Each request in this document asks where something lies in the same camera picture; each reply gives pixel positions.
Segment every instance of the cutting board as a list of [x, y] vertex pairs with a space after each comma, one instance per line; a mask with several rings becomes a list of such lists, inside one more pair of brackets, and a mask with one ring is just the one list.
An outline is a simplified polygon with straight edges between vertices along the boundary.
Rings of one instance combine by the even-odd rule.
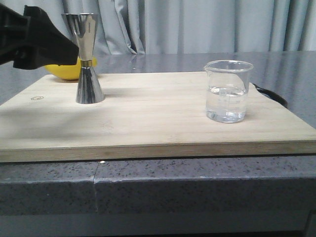
[[316, 153], [316, 130], [250, 86], [239, 123], [205, 115], [205, 72], [101, 74], [103, 102], [46, 75], [0, 106], [0, 161]]

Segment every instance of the jigger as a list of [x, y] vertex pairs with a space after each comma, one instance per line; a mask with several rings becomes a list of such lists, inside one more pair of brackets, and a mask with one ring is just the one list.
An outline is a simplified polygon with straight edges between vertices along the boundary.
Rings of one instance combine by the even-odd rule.
[[93, 48], [98, 24], [98, 14], [64, 13], [62, 17], [72, 36], [72, 41], [79, 47], [81, 70], [76, 101], [80, 104], [93, 104], [104, 100], [98, 77], [92, 66]]

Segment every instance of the yellow lemon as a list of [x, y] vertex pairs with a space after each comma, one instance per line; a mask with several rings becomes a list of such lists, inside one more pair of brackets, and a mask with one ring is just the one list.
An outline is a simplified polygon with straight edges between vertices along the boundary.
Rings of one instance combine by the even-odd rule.
[[[92, 58], [92, 66], [97, 65], [97, 59], [95, 57]], [[48, 70], [53, 75], [65, 79], [65, 80], [77, 80], [80, 74], [80, 59], [78, 58], [77, 63], [75, 65], [56, 65], [50, 64], [44, 66], [46, 70]]]

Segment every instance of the curtain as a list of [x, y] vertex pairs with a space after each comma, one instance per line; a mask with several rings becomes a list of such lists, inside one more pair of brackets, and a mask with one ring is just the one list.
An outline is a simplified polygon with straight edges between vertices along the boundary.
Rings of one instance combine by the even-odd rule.
[[96, 54], [316, 50], [316, 0], [0, 0], [23, 13], [99, 13]]

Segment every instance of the black object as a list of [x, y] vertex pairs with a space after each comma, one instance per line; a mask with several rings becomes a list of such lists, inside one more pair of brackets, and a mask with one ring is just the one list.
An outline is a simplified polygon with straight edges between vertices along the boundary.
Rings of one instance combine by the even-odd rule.
[[36, 69], [48, 64], [74, 65], [78, 47], [61, 34], [47, 13], [25, 6], [23, 16], [0, 4], [0, 64]]
[[253, 84], [253, 85], [256, 87], [257, 91], [259, 91], [262, 94], [267, 95], [270, 99], [277, 101], [278, 103], [280, 103], [281, 105], [283, 105], [284, 107], [287, 108], [287, 101], [284, 100], [281, 96], [279, 96], [278, 94], [276, 94], [273, 91], [261, 88], [261, 87], [257, 86], [256, 84]]

